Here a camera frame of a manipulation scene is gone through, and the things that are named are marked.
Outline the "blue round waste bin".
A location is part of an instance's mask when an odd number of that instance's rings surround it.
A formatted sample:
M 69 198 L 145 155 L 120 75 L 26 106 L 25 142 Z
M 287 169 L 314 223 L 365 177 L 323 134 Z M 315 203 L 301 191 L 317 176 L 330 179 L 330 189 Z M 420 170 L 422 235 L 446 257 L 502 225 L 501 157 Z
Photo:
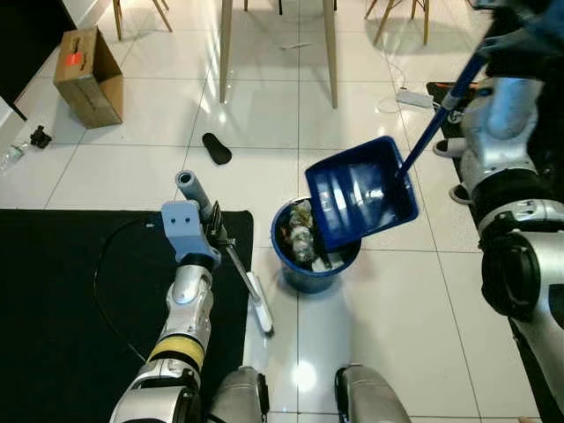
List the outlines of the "blue round waste bin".
M 355 262 L 356 257 L 359 256 L 362 242 L 352 241 L 330 249 L 326 245 L 321 230 L 315 224 L 314 228 L 310 229 L 310 233 L 315 239 L 317 258 L 313 264 L 298 265 L 293 260 L 293 250 L 287 239 L 290 229 L 286 229 L 283 219 L 286 217 L 289 205 L 303 198 L 309 197 L 295 198 L 283 205 L 278 213 L 275 213 L 271 222 L 271 248 L 282 263 L 283 279 L 288 286 L 298 293 L 318 294 L 330 289 L 338 279 L 338 275 Z

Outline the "grey robot leg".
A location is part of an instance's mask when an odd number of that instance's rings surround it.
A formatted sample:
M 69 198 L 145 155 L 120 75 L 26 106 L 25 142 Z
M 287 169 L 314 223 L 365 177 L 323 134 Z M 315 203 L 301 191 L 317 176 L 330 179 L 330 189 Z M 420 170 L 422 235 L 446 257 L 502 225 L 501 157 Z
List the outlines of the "grey robot leg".
M 203 423 L 267 423 L 269 398 L 265 375 L 254 367 L 238 367 L 222 380 Z
M 335 398 L 339 423 L 412 423 L 391 384 L 363 364 L 336 371 Z

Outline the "clear plastic bottle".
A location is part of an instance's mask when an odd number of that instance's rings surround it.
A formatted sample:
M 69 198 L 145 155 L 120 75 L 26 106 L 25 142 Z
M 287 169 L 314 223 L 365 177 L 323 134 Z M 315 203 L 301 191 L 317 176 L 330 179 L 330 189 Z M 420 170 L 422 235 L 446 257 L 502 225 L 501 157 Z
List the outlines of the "clear plastic bottle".
M 7 172 L 24 157 L 29 144 L 12 144 L 0 148 L 0 174 Z
M 311 265 L 317 258 L 315 253 L 315 239 L 310 233 L 309 226 L 291 226 L 287 239 L 293 250 L 293 260 L 302 266 Z

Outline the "white slipper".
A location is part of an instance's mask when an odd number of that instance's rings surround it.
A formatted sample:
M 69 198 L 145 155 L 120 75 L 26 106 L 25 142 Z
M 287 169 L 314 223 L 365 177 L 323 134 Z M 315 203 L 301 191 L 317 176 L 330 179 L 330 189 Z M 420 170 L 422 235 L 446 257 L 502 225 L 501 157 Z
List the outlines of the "white slipper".
M 474 204 L 471 192 L 462 184 L 452 186 L 449 189 L 449 197 L 452 201 L 461 205 L 472 206 Z
M 447 159 L 458 159 L 464 156 L 464 152 L 467 149 L 466 138 L 456 137 L 456 138 L 444 138 L 434 144 L 434 154 L 435 156 L 447 158 Z

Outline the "blue dustpan with handle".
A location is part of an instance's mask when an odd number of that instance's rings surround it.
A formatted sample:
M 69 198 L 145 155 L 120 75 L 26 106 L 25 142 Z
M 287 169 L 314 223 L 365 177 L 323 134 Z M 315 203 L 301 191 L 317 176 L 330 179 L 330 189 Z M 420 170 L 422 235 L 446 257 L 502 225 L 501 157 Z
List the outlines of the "blue dustpan with handle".
M 306 169 L 315 228 L 326 249 L 341 250 L 419 216 L 410 175 L 412 165 L 466 97 L 469 85 L 487 62 L 486 54 L 471 54 L 407 156 L 399 151 L 395 138 L 382 136 Z

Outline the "crumpled clear plastic trash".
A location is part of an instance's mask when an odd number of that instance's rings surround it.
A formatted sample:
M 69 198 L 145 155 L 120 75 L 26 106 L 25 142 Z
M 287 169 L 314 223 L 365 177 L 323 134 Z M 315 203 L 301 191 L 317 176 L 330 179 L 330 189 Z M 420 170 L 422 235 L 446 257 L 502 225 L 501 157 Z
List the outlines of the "crumpled clear plastic trash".
M 283 222 L 285 222 L 286 229 L 313 229 L 315 221 L 309 198 L 303 198 L 303 200 L 291 203 L 289 208 L 287 208 L 287 214 Z

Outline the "brown cardboard box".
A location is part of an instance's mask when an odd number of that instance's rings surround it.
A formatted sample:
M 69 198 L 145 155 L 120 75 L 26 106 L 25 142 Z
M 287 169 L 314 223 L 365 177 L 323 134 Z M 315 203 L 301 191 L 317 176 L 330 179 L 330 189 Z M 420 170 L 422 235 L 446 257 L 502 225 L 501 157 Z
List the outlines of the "brown cardboard box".
M 123 122 L 123 72 L 97 27 L 62 35 L 54 85 L 85 128 Z

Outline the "small black object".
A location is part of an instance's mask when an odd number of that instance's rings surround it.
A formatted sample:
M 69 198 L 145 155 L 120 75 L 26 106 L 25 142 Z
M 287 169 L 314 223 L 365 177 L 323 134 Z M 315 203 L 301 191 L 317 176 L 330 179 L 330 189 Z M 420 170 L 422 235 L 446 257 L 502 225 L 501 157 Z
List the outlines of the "small black object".
M 45 149 L 51 144 L 52 137 L 45 132 L 43 125 L 37 125 L 37 128 L 29 134 L 28 144 L 35 146 L 37 149 Z

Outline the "black shoe insole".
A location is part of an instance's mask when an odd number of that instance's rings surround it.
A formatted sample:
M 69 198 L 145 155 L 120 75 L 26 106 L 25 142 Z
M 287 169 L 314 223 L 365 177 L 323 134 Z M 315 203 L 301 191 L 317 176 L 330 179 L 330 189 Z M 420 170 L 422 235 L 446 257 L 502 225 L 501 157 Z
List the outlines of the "black shoe insole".
M 234 156 L 229 146 L 223 144 L 220 138 L 218 138 L 211 132 L 205 132 L 201 136 L 201 141 L 215 166 L 223 166 L 225 164 L 229 164 Z

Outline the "white power strip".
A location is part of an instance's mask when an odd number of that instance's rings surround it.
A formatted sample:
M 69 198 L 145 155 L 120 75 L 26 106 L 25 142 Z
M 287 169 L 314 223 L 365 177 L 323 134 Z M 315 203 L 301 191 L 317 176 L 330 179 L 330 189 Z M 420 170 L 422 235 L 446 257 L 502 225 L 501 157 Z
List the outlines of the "white power strip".
M 414 106 L 415 108 L 434 108 L 434 96 L 427 95 L 427 93 L 416 93 L 403 87 L 396 93 L 395 100 L 400 104 Z

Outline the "grey right robot leg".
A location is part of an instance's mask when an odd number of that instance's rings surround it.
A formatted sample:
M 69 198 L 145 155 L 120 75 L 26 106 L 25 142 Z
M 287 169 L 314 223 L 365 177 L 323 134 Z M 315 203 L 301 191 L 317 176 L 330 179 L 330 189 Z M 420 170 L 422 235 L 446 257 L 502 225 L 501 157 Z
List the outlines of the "grey right robot leg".
M 335 398 L 339 423 L 412 423 L 391 384 L 363 364 L 336 371 Z

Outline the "grey left robot leg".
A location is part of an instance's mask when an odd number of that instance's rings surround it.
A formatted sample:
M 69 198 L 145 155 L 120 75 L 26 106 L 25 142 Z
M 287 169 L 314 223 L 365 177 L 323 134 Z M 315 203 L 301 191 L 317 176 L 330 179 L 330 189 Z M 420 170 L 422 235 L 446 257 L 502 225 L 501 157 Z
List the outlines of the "grey left robot leg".
M 203 423 L 267 423 L 269 398 L 265 375 L 254 367 L 238 367 L 222 380 Z

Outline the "white chair wooden legs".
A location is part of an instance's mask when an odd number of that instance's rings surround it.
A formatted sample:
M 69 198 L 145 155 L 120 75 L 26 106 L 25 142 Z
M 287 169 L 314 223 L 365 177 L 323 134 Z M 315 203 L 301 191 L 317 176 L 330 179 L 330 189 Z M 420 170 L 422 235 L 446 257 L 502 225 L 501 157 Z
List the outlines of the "white chair wooden legs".
M 432 0 L 386 0 L 382 16 L 379 17 L 377 28 L 375 29 L 374 36 L 372 36 L 372 43 L 378 44 L 382 39 L 384 31 L 390 27 L 392 11 L 400 4 L 408 4 L 411 9 L 410 13 L 408 13 L 408 20 L 415 20 L 415 17 L 422 13 L 422 43 L 427 45 L 428 35 L 430 35 L 431 3 Z
M 172 33 L 174 29 L 172 28 L 172 24 L 170 24 L 169 17 L 167 16 L 167 12 L 170 11 L 170 5 L 168 0 L 152 0 L 154 8 L 157 9 L 158 15 L 164 24 L 167 31 Z M 123 40 L 123 5 L 122 0 L 110 0 L 110 10 L 112 11 L 112 16 L 115 25 L 115 36 L 116 39 L 121 41 Z

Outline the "grey wooden table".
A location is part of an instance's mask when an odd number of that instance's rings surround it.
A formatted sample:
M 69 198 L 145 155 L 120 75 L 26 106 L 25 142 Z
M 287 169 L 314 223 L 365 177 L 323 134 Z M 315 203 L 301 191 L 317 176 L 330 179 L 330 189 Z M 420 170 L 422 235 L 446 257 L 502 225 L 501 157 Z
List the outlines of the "grey wooden table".
M 330 104 L 338 108 L 338 37 L 336 36 L 336 3 L 338 0 L 322 0 L 323 3 L 323 38 L 325 39 L 326 62 L 330 76 Z M 220 4 L 220 88 L 219 98 L 223 102 L 228 93 L 228 77 L 231 62 L 231 23 L 233 23 L 234 0 L 219 0 Z

